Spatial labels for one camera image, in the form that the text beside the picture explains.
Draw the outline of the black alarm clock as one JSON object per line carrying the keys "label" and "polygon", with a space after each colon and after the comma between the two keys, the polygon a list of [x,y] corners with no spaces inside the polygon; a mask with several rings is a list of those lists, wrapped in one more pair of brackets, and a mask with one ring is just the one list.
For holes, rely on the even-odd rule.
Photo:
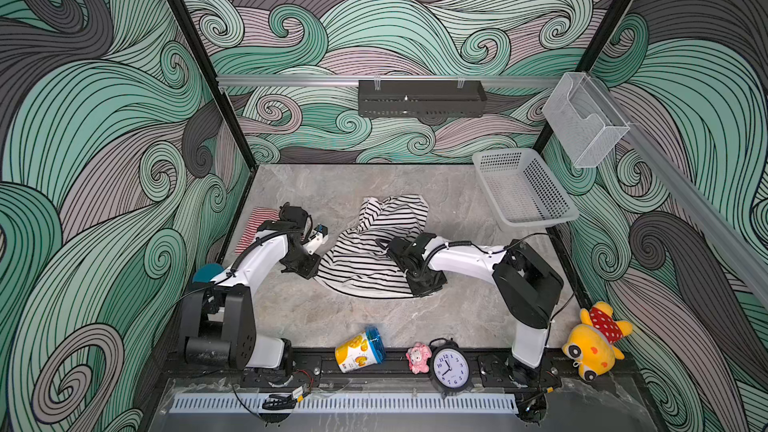
{"label": "black alarm clock", "polygon": [[442,398],[470,389],[471,370],[467,356],[452,339],[436,338],[429,342],[429,379]]}

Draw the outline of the black white zebra tank top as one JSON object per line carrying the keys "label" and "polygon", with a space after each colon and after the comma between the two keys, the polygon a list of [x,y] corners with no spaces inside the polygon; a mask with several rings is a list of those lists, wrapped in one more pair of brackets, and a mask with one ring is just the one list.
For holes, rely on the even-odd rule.
{"label": "black white zebra tank top", "polygon": [[413,298],[405,273],[386,250],[396,238],[410,243],[420,235],[428,212],[428,203],[418,194],[365,198],[357,223],[342,232],[322,256],[315,280],[354,298]]}

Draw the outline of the aluminium back wall rail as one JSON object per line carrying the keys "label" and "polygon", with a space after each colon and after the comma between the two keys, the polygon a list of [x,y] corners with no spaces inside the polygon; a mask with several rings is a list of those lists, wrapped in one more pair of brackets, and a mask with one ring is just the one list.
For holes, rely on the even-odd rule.
{"label": "aluminium back wall rail", "polygon": [[549,88],[560,81],[560,76],[382,76],[382,75],[309,75],[309,74],[262,74],[218,75],[221,87],[355,87],[360,81],[453,81],[457,85],[466,81],[479,81],[489,88]]}

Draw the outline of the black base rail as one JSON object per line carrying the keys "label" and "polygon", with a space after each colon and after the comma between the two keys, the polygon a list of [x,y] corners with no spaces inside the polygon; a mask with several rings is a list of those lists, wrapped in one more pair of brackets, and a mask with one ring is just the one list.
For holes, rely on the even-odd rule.
{"label": "black base rail", "polygon": [[[352,381],[395,381],[413,379],[430,382],[426,374],[410,371],[404,348],[390,348],[383,363],[343,373],[331,348],[295,348],[287,366],[277,369],[226,369],[222,366],[190,365],[172,352],[163,363],[166,377],[187,379],[227,377],[237,385],[266,390],[283,390],[296,385],[309,385],[316,390],[336,390]],[[461,349],[468,359],[471,382],[475,386],[496,387],[510,391],[559,386],[567,379],[581,377],[573,361],[556,348],[547,348],[539,369],[525,372],[512,354],[502,348]]]}

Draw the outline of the red white striped tank top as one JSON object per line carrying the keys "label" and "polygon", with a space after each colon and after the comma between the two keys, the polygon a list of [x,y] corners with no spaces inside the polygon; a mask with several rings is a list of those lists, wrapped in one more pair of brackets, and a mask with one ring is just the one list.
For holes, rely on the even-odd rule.
{"label": "red white striped tank top", "polygon": [[279,211],[276,209],[262,207],[254,208],[245,223],[244,231],[235,247],[235,253],[237,255],[241,254],[253,242],[258,232],[258,228],[265,221],[276,221],[278,219]]}

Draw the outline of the teal lidded white cup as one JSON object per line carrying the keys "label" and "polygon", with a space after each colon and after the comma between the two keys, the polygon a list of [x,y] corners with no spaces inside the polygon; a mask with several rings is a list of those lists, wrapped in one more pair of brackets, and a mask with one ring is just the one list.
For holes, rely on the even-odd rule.
{"label": "teal lidded white cup", "polygon": [[200,267],[193,275],[192,281],[195,283],[208,283],[218,276],[224,268],[218,263],[209,263]]}

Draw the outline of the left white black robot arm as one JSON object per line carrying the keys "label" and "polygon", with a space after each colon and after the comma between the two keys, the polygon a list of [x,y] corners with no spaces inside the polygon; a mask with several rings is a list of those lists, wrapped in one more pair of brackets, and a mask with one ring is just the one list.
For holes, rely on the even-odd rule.
{"label": "left white black robot arm", "polygon": [[254,297],[273,268],[304,279],[317,274],[328,228],[289,203],[255,209],[237,256],[226,268],[200,269],[180,300],[178,349],[187,364],[223,369],[293,369],[289,340],[257,330]]}

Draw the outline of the yellow blue snack cup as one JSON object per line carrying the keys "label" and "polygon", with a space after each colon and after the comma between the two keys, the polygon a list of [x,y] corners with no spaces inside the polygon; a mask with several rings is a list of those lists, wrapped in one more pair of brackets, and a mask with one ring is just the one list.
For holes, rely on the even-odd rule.
{"label": "yellow blue snack cup", "polygon": [[338,346],[334,355],[340,371],[349,373],[383,363],[386,358],[386,348],[379,330],[376,327],[367,327],[363,332]]}

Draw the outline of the clear plastic wall bin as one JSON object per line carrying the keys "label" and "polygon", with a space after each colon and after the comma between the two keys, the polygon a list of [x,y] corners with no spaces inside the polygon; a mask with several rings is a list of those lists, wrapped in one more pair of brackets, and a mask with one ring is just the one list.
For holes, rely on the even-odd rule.
{"label": "clear plastic wall bin", "polygon": [[629,124],[609,89],[585,72],[565,73],[543,114],[575,168],[596,168],[628,133]]}

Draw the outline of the yellow plush toy red shirt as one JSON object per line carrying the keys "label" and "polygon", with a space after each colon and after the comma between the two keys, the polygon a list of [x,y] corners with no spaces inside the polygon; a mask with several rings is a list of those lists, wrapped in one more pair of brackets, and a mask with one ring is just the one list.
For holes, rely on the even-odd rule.
{"label": "yellow plush toy red shirt", "polygon": [[579,376],[591,382],[625,359],[616,343],[632,334],[633,325],[616,320],[613,308],[602,301],[581,309],[579,317],[580,323],[571,330],[561,350],[573,361]]}

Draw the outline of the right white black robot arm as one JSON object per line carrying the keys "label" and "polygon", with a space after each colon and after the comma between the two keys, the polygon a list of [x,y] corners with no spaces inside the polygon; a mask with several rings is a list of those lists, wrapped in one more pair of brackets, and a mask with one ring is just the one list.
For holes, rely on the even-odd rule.
{"label": "right white black robot arm", "polygon": [[539,377],[551,319],[564,281],[524,239],[491,247],[422,233],[413,240],[396,237],[377,239],[375,243],[404,273],[416,297],[441,290],[448,273],[494,285],[516,321],[512,362],[508,366],[512,379],[529,385]]}

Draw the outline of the aluminium wall rail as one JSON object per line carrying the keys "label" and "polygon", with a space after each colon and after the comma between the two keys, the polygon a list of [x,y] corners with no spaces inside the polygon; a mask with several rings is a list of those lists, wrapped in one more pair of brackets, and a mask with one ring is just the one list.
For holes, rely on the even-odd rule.
{"label": "aluminium wall rail", "polygon": [[549,88],[560,81],[560,76],[382,76],[382,75],[309,75],[309,74],[262,74],[218,75],[221,87],[355,87],[360,81],[453,81],[457,85],[466,81],[479,81],[489,88]]}
{"label": "aluminium wall rail", "polygon": [[729,129],[734,106],[694,91],[680,109],[629,83],[608,89],[630,142],[760,300],[767,299],[767,123]]}

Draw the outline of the black metal wall shelf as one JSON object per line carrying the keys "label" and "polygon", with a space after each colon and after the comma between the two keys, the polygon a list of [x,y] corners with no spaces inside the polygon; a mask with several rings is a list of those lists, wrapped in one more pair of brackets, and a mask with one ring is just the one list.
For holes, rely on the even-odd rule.
{"label": "black metal wall shelf", "polygon": [[415,117],[428,123],[480,117],[488,97],[476,80],[361,80],[358,112],[363,117]]}

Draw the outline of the aluminium right wall rail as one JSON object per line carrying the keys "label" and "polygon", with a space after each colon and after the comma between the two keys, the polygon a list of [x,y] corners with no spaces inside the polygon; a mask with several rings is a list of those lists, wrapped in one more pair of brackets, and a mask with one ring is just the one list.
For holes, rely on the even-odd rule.
{"label": "aluminium right wall rail", "polygon": [[767,123],[729,129],[734,106],[694,91],[680,109],[629,83],[608,89],[630,142],[760,300],[767,299]]}

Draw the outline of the pink plush toy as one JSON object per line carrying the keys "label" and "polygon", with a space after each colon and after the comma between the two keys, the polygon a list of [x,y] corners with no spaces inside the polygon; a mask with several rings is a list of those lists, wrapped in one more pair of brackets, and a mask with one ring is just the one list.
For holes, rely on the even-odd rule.
{"label": "pink plush toy", "polygon": [[406,352],[409,369],[413,374],[427,374],[431,357],[431,348],[420,342],[415,343]]}

